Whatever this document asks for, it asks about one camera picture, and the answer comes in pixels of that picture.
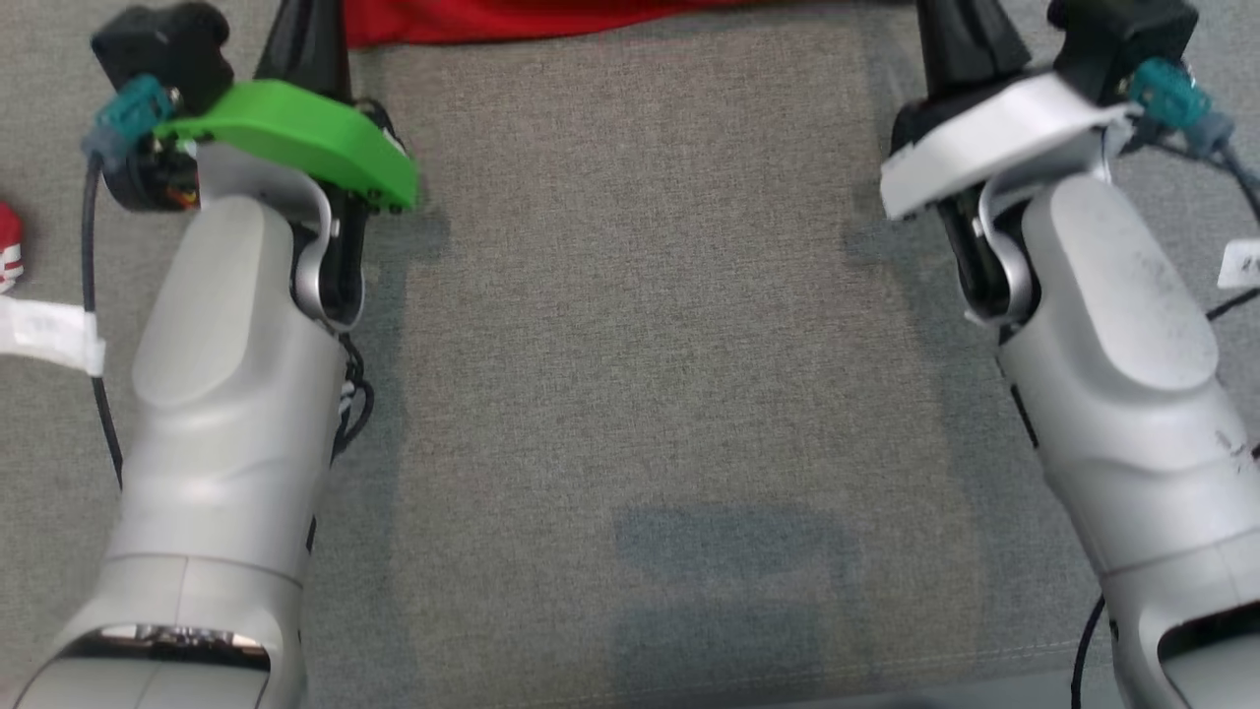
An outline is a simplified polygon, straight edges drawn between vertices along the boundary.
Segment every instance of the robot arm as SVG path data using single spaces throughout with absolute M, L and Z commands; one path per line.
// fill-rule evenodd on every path
M 345 351 L 294 303 L 292 242 L 246 196 L 189 225 L 137 353 L 101 581 L 19 709 L 296 704 Z
M 286 0 L 260 81 L 232 88 L 227 25 L 208 5 L 131 9 L 93 38 L 120 91 L 152 77 L 189 108 L 103 160 L 111 193 L 134 210 L 200 212 L 136 354 L 140 416 L 96 591 L 0 706 L 301 703 L 315 513 L 362 377 L 344 339 L 362 310 L 363 232 L 416 186 L 383 108 L 352 103 L 341 18 L 339 0 Z M 338 160 L 346 179 L 329 171 Z
M 920 3 L 937 68 L 944 5 Z M 945 217 L 973 319 L 1000 332 L 998 361 L 1102 586 L 1125 701 L 1246 706 L 1260 696 L 1260 470 L 1207 319 L 1108 169 L 1134 130 L 1114 82 L 1179 60 L 1193 10 L 1068 0 L 1052 15 L 1068 28 L 1057 71 L 929 77 L 937 98 L 898 118 L 886 207 Z M 990 26 L 959 43 L 1009 43 Z

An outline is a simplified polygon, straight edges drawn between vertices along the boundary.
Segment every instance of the red cloth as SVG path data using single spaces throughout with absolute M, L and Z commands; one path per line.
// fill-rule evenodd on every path
M 21 264 L 21 219 L 0 201 L 0 292 L 13 287 L 25 271 Z
M 748 0 L 345 0 L 350 47 L 585 34 Z

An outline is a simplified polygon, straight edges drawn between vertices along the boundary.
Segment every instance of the black cable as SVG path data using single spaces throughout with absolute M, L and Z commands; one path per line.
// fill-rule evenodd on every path
M 83 310 L 96 312 L 96 189 L 101 181 L 105 159 L 93 152 L 87 160 L 83 183 L 83 223 L 79 257 L 83 266 Z
M 83 278 L 83 311 L 89 315 L 96 314 L 96 191 L 101 181 L 103 164 L 103 157 L 98 152 L 93 152 L 87 160 L 87 178 L 83 181 L 79 256 Z M 122 490 L 122 446 L 118 443 L 118 432 L 113 428 L 110 397 L 105 392 L 102 378 L 92 378 L 92 397 L 96 399 L 96 413 L 101 418 L 105 445 L 110 448 L 110 460 L 113 462 L 113 476 L 118 479 L 118 490 Z
M 1164 152 L 1166 155 L 1172 155 L 1173 157 L 1179 157 L 1182 160 L 1186 160 L 1187 162 L 1196 162 L 1196 164 L 1200 164 L 1200 165 L 1206 165 L 1206 166 L 1208 166 L 1208 167 L 1211 167 L 1211 169 L 1213 169 L 1216 171 L 1227 174 L 1227 175 L 1234 176 L 1234 178 L 1237 176 L 1237 175 L 1234 174 L 1232 170 L 1230 170 L 1228 165 L 1226 165 L 1225 162 L 1222 162 L 1220 160 L 1213 160 L 1212 157 L 1200 157 L 1198 155 L 1194 155 L 1189 150 L 1187 150 L 1184 147 L 1181 147 L 1178 145 L 1173 145 L 1171 142 L 1163 142 L 1163 141 L 1158 141 L 1157 140 L 1154 142 L 1147 142 L 1147 144 L 1144 144 L 1144 146 L 1147 146 L 1147 147 L 1154 147 L 1155 150 L 1159 150 L 1160 152 Z M 1251 185 L 1252 188 L 1260 188 L 1260 176 L 1257 176 L 1255 173 L 1252 173 L 1250 170 L 1245 170 L 1245 179 L 1246 179 L 1247 184 Z
M 1085 656 L 1090 651 L 1090 641 L 1094 640 L 1094 628 L 1097 627 L 1105 606 L 1106 599 L 1099 596 L 1099 601 L 1094 604 L 1094 611 L 1090 613 L 1090 620 L 1085 622 L 1085 631 L 1081 632 L 1081 642 L 1076 646 L 1076 662 L 1072 665 L 1072 709 L 1081 709 L 1081 681 L 1085 679 Z
M 345 364 L 345 379 L 354 387 L 355 394 L 363 393 L 363 409 L 359 411 L 359 417 L 353 424 L 350 424 L 349 411 L 341 416 L 341 427 L 338 429 L 336 437 L 333 440 L 334 461 L 345 453 L 350 445 L 354 443 L 354 440 L 359 438 L 359 434 L 367 428 L 368 422 L 372 419 L 372 411 L 375 408 L 377 402 L 375 389 L 373 389 L 372 384 L 363 377 L 363 353 L 359 351 L 358 346 L 355 346 L 349 334 L 341 334 L 338 339 L 340 340 L 341 346 L 345 348 L 346 358 L 349 360 Z
M 1226 142 L 1221 146 L 1218 151 L 1221 155 L 1221 162 L 1225 165 L 1234 179 L 1237 180 L 1239 186 L 1242 188 L 1242 195 L 1247 198 L 1247 205 L 1251 207 L 1251 214 L 1255 215 L 1256 220 L 1260 220 L 1260 195 L 1251 185 L 1251 174 L 1242 165 L 1242 159 L 1234 150 L 1234 146 Z
M 1239 307 L 1240 305 L 1246 305 L 1256 297 L 1260 297 L 1260 287 L 1252 287 L 1251 290 L 1244 292 L 1242 295 L 1234 296 L 1225 302 L 1221 302 L 1216 307 L 1207 311 L 1207 321 L 1213 321 L 1221 317 L 1221 315 L 1228 312 L 1230 310 Z

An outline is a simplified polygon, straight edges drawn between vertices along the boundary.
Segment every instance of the white tape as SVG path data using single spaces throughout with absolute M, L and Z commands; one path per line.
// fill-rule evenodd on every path
M 18 354 L 81 370 L 105 372 L 105 340 L 96 314 L 76 305 L 16 300 L 0 295 L 0 354 Z
M 1216 280 L 1216 286 L 1260 286 L 1260 238 L 1237 238 L 1225 246 L 1221 276 Z

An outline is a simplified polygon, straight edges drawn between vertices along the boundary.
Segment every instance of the gray cloth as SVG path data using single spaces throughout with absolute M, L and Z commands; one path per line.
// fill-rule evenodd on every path
M 87 47 L 126 0 L 14 0 L 0 198 L 18 295 L 78 298 Z M 1008 0 L 1040 57 L 1041 0 Z M 220 3 L 252 69 L 273 3 Z M 1250 0 L 1201 3 L 1198 77 L 1260 160 Z M 881 218 L 922 93 L 908 3 L 679 16 L 601 35 L 357 58 L 418 154 L 420 214 L 373 223 L 358 335 L 378 409 L 335 467 L 307 583 L 314 706 L 723 705 L 1070 666 L 1096 584 L 935 219 Z M 1234 186 L 1120 169 L 1218 300 Z M 100 302 L 129 368 L 183 217 L 105 204 Z M 1260 428 L 1256 310 L 1220 326 Z M 113 515 L 87 380 L 0 370 L 0 683 L 82 603 Z M 1106 662 L 1102 644 L 1097 662 Z

